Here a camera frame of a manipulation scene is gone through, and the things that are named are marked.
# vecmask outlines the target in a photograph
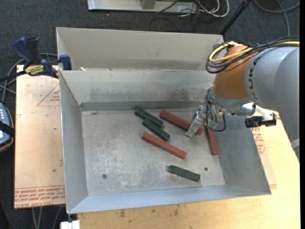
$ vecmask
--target wooden table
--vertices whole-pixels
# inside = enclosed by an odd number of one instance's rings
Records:
[[[78,214],[82,229],[295,229],[300,165],[278,121],[261,127],[277,185],[272,195]]]

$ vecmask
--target blue clamp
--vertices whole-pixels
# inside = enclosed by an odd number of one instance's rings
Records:
[[[41,59],[38,52],[38,38],[29,39],[30,47],[27,47],[27,40],[24,37],[19,38],[13,44],[14,52],[25,60],[23,71],[31,76],[47,75],[58,78],[58,71],[52,67],[47,60]],[[64,70],[71,70],[72,64],[68,55],[63,54],[57,60]]]

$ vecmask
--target bin floor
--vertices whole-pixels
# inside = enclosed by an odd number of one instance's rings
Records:
[[[165,109],[191,120],[194,108]],[[161,109],[146,110],[159,117]],[[185,131],[164,121],[171,135],[168,143],[187,153],[184,160],[141,139],[153,134],[142,125],[134,111],[82,112],[83,144],[88,194],[127,192],[224,185],[218,156],[210,153],[205,132],[189,138]],[[175,165],[201,175],[199,182],[167,172]]]

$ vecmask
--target gray metal bin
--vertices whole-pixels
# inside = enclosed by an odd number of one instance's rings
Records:
[[[58,54],[73,65],[60,73],[68,213],[270,194],[242,117],[228,116],[226,130],[215,133],[217,156],[205,133],[188,138],[166,121],[168,143],[187,152],[184,160],[141,140],[150,131],[136,107],[190,120],[204,104],[214,80],[205,60],[220,35],[57,28],[57,39]],[[169,165],[201,179],[170,174]]]

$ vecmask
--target yellow cable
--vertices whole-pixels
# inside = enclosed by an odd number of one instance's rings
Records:
[[[275,45],[280,45],[280,44],[295,44],[295,45],[300,45],[300,42],[295,42],[295,41],[291,41],[291,42],[279,42]],[[240,51],[240,52],[236,52],[236,53],[233,53],[229,56],[225,56],[225,57],[222,57],[220,59],[213,59],[213,57],[221,50],[223,50],[224,48],[227,48],[227,47],[235,47],[235,46],[242,46],[242,44],[238,44],[236,42],[227,42],[225,43],[224,45],[221,45],[219,46],[218,48],[216,48],[210,55],[209,57],[209,61],[212,62],[212,63],[216,63],[216,62],[222,62],[222,61],[225,61],[225,60],[228,60],[228,59],[231,59],[233,57],[237,57],[237,56],[240,56],[240,55],[243,55],[245,54],[246,52],[250,51],[252,48],[247,48],[243,51]]]

